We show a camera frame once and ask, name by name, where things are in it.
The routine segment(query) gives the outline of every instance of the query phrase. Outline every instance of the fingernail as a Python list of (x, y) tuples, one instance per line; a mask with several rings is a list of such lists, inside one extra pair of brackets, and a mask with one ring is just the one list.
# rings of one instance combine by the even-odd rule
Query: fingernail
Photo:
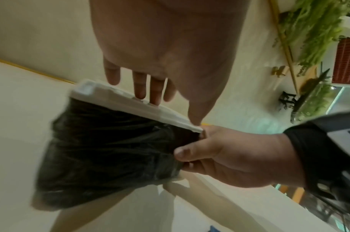
[(182, 147), (176, 148), (174, 150), (174, 155), (177, 159), (183, 159), (185, 156), (184, 149)]

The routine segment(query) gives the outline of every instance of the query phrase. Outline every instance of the beige floor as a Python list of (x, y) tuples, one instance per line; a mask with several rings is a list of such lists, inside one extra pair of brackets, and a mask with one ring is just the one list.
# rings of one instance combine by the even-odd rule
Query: beige floor
[[(283, 90), (293, 91), (292, 81), (288, 77), (272, 91), (269, 75), (273, 66), (286, 65), (282, 51), (272, 48), (276, 36), (268, 1), (253, 0), (229, 83), (204, 122), (256, 133), (290, 126), (277, 99)], [(72, 81), (104, 79), (87, 0), (0, 1), (0, 58)], [(123, 75), (120, 86), (131, 91), (131, 73)], [(181, 96), (168, 105), (186, 114)]]

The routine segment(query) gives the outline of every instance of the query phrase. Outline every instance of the plastic wrapping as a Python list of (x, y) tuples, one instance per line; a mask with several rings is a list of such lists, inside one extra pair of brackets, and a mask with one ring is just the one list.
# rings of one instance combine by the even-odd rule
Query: plastic wrapping
[(52, 130), (36, 189), (55, 208), (176, 177), (182, 163), (174, 159), (174, 149), (199, 136), (72, 98)]

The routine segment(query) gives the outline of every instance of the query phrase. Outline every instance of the red shutter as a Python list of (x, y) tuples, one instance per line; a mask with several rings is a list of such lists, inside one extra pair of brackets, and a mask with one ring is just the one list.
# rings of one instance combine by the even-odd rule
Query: red shutter
[(332, 82), (350, 84), (350, 38), (339, 42)]

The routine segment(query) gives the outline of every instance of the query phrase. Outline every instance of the white plastic lid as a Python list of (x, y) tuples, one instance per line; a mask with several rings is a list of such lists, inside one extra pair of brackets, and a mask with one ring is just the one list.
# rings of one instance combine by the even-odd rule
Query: white plastic lid
[(106, 83), (83, 80), (71, 91), (71, 98), (92, 103), (111, 110), (118, 110), (162, 123), (201, 133), (202, 128), (191, 124), (189, 119), (165, 106), (155, 106), (147, 100)]

